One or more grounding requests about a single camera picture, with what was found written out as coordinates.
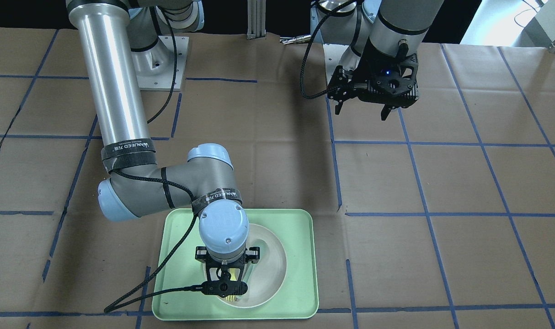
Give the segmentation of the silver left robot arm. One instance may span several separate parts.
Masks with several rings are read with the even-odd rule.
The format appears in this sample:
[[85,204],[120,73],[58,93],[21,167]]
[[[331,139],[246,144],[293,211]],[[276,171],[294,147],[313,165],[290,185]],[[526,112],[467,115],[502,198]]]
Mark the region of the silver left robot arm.
[[432,26],[442,0],[318,0],[315,40],[346,46],[327,88],[304,98],[326,95],[340,114],[345,101],[357,98],[382,104],[381,119],[412,106],[418,92],[418,46]]

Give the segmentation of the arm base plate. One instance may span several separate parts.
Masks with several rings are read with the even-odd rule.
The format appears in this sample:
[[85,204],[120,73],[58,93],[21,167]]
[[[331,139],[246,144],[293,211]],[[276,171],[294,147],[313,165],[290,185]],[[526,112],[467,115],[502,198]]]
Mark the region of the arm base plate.
[[[327,85],[340,85],[349,81],[353,77],[360,58],[361,52],[357,52],[355,48],[346,44],[324,44],[324,63],[326,67]],[[343,78],[332,78],[338,72],[338,66],[342,66]]]
[[132,52],[133,64],[141,91],[169,91],[173,74],[174,91],[181,91],[187,62],[190,38],[175,36],[176,50],[170,36],[160,36],[158,43],[149,50]]

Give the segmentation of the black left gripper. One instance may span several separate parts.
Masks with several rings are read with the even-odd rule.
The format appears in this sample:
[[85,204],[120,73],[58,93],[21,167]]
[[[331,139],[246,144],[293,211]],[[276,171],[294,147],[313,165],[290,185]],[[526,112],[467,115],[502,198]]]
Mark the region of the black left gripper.
[[[335,115],[340,115],[344,102],[359,98],[363,102],[383,104],[381,120],[386,121],[396,108],[412,106],[420,98],[417,84],[417,54],[408,55],[407,43],[400,43],[399,49],[388,56],[376,49],[364,53],[353,73],[353,77],[343,84],[327,86],[327,96],[336,101]],[[343,78],[342,66],[333,75]]]

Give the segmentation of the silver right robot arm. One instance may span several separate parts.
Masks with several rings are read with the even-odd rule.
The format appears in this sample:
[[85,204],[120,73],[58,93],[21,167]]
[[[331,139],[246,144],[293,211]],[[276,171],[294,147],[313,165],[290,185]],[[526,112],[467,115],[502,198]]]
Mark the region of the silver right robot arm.
[[69,19],[79,30],[110,177],[98,200],[114,222],[191,206],[208,256],[222,265],[255,261],[247,246],[250,222],[236,188],[228,151],[200,144],[187,162],[158,167],[140,97],[127,34],[129,5],[122,0],[69,0]]

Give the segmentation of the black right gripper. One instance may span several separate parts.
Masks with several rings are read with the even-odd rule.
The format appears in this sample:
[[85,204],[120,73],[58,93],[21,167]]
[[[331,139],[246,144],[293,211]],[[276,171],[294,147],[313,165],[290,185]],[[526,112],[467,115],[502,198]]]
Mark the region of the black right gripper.
[[231,280],[242,280],[248,264],[257,264],[260,260],[260,248],[251,246],[245,248],[244,252],[235,260],[216,260],[208,252],[206,246],[197,246],[195,259],[204,264],[204,272],[207,280],[220,280],[222,274],[227,272],[231,275]]

